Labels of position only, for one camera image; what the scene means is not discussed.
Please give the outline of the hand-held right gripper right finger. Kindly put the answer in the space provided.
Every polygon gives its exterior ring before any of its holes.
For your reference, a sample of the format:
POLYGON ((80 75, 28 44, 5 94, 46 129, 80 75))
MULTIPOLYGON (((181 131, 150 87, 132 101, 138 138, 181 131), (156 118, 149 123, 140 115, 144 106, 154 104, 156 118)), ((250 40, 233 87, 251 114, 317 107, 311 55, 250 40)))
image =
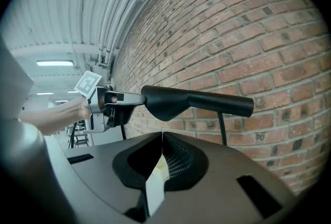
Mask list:
POLYGON ((169 172, 164 191, 189 190, 207 172, 208 157, 201 149, 187 142, 186 138, 186 135, 177 133, 163 133, 162 154, 169 172))

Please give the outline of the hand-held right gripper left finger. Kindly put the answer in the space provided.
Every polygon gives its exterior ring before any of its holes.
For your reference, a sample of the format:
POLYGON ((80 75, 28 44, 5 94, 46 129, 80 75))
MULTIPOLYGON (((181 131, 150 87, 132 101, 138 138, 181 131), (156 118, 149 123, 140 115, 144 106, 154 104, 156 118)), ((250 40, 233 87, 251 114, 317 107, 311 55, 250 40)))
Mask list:
POLYGON ((144 190, 162 154, 162 133, 147 133, 124 143, 124 150, 113 159, 113 171, 126 187, 144 190))

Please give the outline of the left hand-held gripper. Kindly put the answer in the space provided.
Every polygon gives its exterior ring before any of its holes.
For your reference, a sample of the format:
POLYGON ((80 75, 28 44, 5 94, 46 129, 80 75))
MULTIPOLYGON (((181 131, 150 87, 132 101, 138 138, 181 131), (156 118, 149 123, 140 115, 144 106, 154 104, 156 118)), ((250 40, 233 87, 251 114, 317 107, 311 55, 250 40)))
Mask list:
POLYGON ((91 112, 88 120, 89 130, 85 133, 103 133, 110 128, 128 123, 133 106, 146 102, 144 95, 110 90, 105 86, 101 75, 88 70, 82 75, 74 90, 87 99, 91 112))

